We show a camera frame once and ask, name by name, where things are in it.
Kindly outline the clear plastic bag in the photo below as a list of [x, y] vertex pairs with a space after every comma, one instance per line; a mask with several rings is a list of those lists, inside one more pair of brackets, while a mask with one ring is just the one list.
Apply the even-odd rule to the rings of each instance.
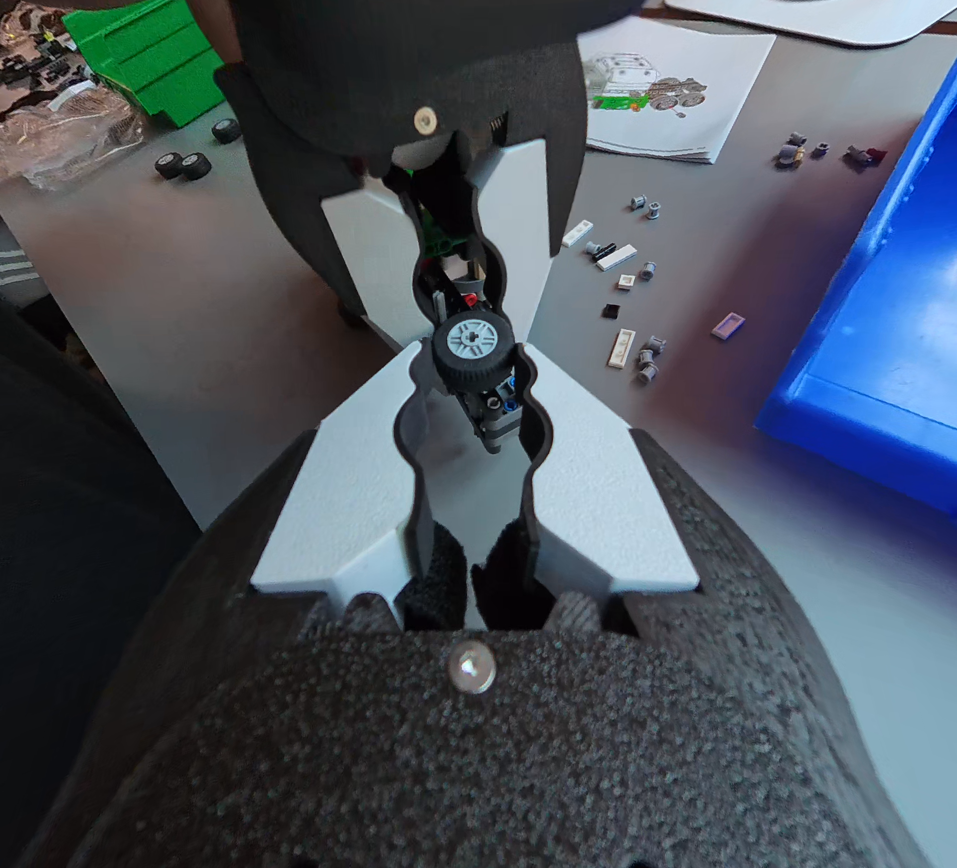
[[144, 119], [100, 78], [71, 86], [52, 101], [1, 119], [2, 182], [59, 189], [138, 146]]

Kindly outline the green plastic bin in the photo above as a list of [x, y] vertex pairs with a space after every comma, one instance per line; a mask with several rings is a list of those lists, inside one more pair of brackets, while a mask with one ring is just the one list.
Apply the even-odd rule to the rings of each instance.
[[184, 0], [77, 10], [63, 24], [90, 69], [150, 117], [182, 128], [224, 102], [223, 62]]

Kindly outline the lego instruction booklet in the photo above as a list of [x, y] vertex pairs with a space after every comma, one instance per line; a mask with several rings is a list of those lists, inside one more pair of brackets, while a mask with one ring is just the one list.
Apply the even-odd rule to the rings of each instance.
[[637, 16], [581, 35], [588, 147], [711, 165], [775, 40]]

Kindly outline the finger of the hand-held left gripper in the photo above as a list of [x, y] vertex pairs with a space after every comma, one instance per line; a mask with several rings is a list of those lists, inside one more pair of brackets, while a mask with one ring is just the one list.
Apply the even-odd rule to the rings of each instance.
[[484, 295], [527, 341], [552, 264], [543, 139], [492, 146], [472, 164], [472, 211], [482, 250]]
[[430, 336], [434, 324], [414, 288], [420, 239], [399, 197], [381, 180], [364, 179], [321, 208], [362, 304], [357, 315], [396, 351]]

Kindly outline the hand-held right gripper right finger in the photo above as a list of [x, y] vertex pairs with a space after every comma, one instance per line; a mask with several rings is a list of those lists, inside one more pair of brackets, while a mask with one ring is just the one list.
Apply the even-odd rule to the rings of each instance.
[[637, 432], [530, 344], [516, 347], [515, 376], [527, 578], [553, 595], [699, 587]]

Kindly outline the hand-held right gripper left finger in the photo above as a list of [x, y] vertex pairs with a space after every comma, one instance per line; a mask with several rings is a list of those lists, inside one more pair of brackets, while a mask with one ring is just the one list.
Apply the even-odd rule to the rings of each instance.
[[434, 519], [417, 455], [435, 376], [430, 343], [418, 341], [321, 421], [251, 576], [255, 590], [395, 601], [425, 574]]

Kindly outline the blue plastic bin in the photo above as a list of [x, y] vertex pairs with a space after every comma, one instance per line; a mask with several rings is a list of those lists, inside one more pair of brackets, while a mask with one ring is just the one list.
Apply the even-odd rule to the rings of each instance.
[[955, 65], [755, 428], [955, 518]]

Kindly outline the black lego vehicle model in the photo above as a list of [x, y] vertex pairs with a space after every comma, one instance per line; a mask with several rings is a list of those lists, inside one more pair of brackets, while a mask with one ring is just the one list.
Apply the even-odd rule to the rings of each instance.
[[497, 454], [521, 420], [504, 270], [481, 232], [477, 192], [456, 165], [410, 171], [409, 181], [421, 244], [413, 294], [434, 326], [438, 386], [456, 398], [485, 450]]

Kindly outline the pile of black lego parts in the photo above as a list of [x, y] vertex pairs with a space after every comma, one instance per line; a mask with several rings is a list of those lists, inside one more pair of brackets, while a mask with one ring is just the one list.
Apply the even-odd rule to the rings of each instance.
[[67, 88], [99, 81], [64, 23], [63, 10], [2, 0], [1, 119], [49, 102]]

